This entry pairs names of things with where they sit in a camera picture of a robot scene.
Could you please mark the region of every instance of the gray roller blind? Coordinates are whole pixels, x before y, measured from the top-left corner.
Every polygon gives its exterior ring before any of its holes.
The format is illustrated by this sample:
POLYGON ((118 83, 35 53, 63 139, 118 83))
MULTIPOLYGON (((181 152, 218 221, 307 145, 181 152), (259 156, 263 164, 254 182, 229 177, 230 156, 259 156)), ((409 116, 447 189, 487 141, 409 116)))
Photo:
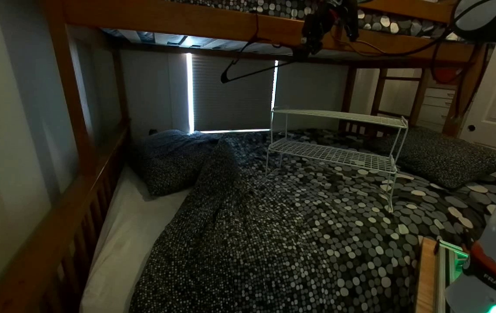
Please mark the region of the gray roller blind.
MULTIPOLYGON (((223 84, 221 73, 230 61, 192 55, 194 130, 269 128, 273 70, 223 84)), ((240 60, 228 77, 273 65, 274 61, 240 60)))

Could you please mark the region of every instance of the black and white duvet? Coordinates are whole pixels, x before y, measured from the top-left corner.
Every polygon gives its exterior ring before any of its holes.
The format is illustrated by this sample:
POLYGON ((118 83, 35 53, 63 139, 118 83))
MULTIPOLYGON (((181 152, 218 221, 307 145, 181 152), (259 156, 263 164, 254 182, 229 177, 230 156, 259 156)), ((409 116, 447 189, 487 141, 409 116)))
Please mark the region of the black and white duvet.
MULTIPOLYGON (((359 147, 326 131, 295 137, 359 147)), ((267 133, 219 141, 156 240, 131 312, 412 311, 422 236, 470 244, 495 208, 493 182, 449 192, 403 173, 389 214, 386 175, 284 156, 265 177, 267 146, 267 133)))

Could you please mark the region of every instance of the wire rack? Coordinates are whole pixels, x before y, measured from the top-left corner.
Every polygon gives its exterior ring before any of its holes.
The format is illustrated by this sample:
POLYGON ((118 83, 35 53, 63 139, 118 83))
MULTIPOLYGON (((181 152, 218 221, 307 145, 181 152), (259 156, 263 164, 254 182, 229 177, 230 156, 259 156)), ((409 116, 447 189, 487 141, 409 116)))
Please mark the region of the wire rack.
POLYGON ((395 174, 397 172, 393 158, 376 154, 362 153, 324 145, 301 143, 287 139, 280 139, 272 143, 268 149, 273 152, 345 164, 348 166, 358 166, 364 169, 375 169, 390 174, 395 174))
POLYGON ((373 117, 371 115, 362 115, 355 113, 344 113, 335 111, 321 111, 321 110, 291 110, 291 109, 273 109, 271 111, 271 122, 270 122, 270 133, 271 133, 271 144, 268 147, 268 156, 266 160, 265 172, 268 173, 269 165, 269 153, 277 152, 281 155, 296 155, 302 158, 314 159, 324 162, 331 162, 337 164, 344 164, 348 166, 357 166, 368 170, 377 170, 379 172, 389 173, 387 177, 387 183, 381 186, 381 189, 387 194, 387 211, 393 212, 393 189, 395 187, 395 180, 397 179, 397 159, 405 143, 405 138, 407 137, 407 130, 409 130, 409 124, 404 117, 400 119, 393 119, 390 117, 373 117), (274 113, 285 114, 285 137, 274 142, 273 141, 273 115, 274 113), (377 125, 384 125, 387 127, 395 127, 399 130, 397 131, 397 136, 395 141, 393 141, 393 146, 389 155, 381 156, 371 153, 364 153, 359 151, 335 148, 330 146, 316 145, 310 143, 302 143, 300 141, 288 140, 288 115, 308 115, 312 117, 329 117, 340 120, 350 120, 359 121, 364 123, 373 123, 377 125), (404 130, 402 140, 399 141, 401 135, 401 130, 404 130), (393 153, 395 152, 395 147, 399 144, 399 150, 395 158, 393 158, 393 153))

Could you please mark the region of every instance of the dark pillow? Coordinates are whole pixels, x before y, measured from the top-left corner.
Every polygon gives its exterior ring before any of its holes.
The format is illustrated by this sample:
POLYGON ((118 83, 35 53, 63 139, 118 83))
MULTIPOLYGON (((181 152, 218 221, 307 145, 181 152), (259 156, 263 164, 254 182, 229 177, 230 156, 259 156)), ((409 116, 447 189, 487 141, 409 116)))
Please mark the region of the dark pillow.
MULTIPOLYGON (((395 136, 379 137, 365 141, 365 147, 387 155, 394 140, 395 136)), ((496 172, 496 150, 413 127, 407 133, 397 165, 447 189, 455 189, 496 172)))
POLYGON ((217 141, 214 135, 162 131, 133 145, 128 162, 151 196, 165 196, 194 185, 217 141))

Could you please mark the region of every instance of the white sheet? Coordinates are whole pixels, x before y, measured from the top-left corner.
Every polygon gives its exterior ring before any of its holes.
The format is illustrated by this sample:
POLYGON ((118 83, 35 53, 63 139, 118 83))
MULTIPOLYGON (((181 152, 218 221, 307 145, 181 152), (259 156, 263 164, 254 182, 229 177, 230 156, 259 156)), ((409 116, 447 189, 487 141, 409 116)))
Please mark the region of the white sheet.
POLYGON ((145 184, 125 166, 95 248, 82 313, 128 312, 153 243, 188 192, 152 200, 145 184))

